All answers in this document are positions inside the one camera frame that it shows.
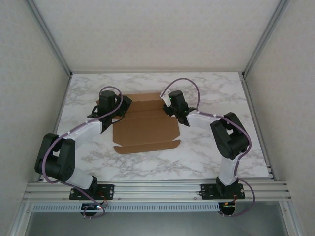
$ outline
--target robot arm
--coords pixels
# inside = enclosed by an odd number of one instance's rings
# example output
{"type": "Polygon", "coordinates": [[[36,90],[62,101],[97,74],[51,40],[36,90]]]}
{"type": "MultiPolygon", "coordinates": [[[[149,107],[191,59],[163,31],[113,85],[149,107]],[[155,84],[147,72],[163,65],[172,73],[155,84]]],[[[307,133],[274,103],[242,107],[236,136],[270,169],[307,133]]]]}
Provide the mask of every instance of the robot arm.
{"type": "MultiPolygon", "coordinates": [[[[217,148],[222,155],[221,170],[217,177],[217,189],[223,195],[228,186],[238,182],[234,174],[237,157],[246,151],[249,145],[248,139],[227,121],[217,118],[215,115],[213,117],[207,116],[205,113],[197,111],[196,108],[188,107],[183,93],[179,90],[167,91],[161,98],[165,101],[165,112],[169,116],[175,115],[179,123],[212,131],[217,148]]],[[[234,113],[228,113],[224,117],[244,130],[234,113]]]]}
{"type": "MultiPolygon", "coordinates": [[[[45,165],[45,171],[48,177],[80,187],[89,191],[92,196],[95,195],[97,178],[75,167],[75,150],[92,137],[103,133],[112,124],[114,117],[123,117],[125,115],[131,104],[131,99],[127,96],[123,96],[122,99],[122,104],[116,112],[97,120],[97,118],[114,110],[121,101],[121,98],[112,91],[103,91],[100,93],[98,105],[93,108],[91,115],[88,116],[95,120],[92,122],[86,121],[86,124],[82,125],[74,132],[69,132],[68,135],[57,142],[48,155],[45,165]]],[[[58,137],[58,134],[52,133],[48,133],[44,136],[35,163],[36,172],[42,174],[44,156],[58,137]]]]}

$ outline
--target black mounting bracket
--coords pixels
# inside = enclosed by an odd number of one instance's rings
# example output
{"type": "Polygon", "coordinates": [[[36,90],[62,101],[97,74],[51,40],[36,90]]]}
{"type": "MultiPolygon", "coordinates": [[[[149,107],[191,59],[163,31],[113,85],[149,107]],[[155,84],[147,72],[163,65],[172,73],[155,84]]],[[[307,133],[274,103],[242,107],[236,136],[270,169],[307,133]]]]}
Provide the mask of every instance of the black mounting bracket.
{"type": "MultiPolygon", "coordinates": [[[[91,197],[97,201],[113,200],[115,185],[113,184],[98,184],[95,194],[91,197]]],[[[70,191],[69,200],[89,200],[84,194],[75,188],[70,191]]]]}
{"type": "Polygon", "coordinates": [[[241,183],[236,183],[227,186],[224,194],[220,193],[217,188],[216,183],[203,183],[200,185],[201,190],[199,195],[202,200],[220,200],[220,199],[245,199],[243,185],[241,183]]]}

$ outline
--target open cardboard box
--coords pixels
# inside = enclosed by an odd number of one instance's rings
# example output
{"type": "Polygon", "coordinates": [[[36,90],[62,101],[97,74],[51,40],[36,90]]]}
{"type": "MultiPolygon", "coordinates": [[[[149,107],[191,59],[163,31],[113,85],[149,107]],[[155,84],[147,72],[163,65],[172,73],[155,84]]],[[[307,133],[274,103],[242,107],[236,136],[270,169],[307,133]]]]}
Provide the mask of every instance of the open cardboard box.
{"type": "Polygon", "coordinates": [[[180,140],[176,118],[169,117],[163,110],[164,101],[159,93],[127,95],[132,103],[125,118],[113,124],[114,146],[119,154],[176,148],[180,140]]]}

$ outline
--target white wall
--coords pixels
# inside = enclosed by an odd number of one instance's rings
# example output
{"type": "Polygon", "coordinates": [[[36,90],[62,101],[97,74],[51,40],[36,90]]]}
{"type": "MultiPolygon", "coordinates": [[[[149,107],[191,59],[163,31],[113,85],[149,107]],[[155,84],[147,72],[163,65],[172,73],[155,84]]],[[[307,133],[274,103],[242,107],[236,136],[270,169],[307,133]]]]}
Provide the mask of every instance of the white wall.
{"type": "Polygon", "coordinates": [[[21,0],[0,1],[0,235],[8,232],[67,78],[21,0]]]}
{"type": "Polygon", "coordinates": [[[247,78],[272,164],[315,235],[315,1],[291,0],[247,78]]]}
{"type": "Polygon", "coordinates": [[[235,72],[279,0],[35,2],[74,72],[235,72]]]}

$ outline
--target marble tabletop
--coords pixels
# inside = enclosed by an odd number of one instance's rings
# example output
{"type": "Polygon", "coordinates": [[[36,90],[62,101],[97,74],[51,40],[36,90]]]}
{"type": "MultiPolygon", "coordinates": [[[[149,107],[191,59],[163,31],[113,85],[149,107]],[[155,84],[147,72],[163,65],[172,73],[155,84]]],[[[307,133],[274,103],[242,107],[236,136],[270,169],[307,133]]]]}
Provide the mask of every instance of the marble tabletop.
{"type": "MultiPolygon", "coordinates": [[[[124,94],[161,92],[174,79],[194,80],[201,92],[200,110],[224,115],[234,112],[252,139],[252,149],[242,158],[239,177],[268,177],[252,117],[238,73],[124,73],[75,74],[65,101],[58,133],[64,133],[87,120],[98,100],[99,90],[107,85],[124,94]]],[[[197,103],[195,87],[178,81],[170,90],[180,89],[188,104],[197,103]]],[[[211,132],[179,124],[181,140],[176,149],[120,155],[112,141],[112,126],[103,134],[80,146],[76,167],[98,180],[174,180],[215,178],[220,172],[221,155],[211,132]]]]}

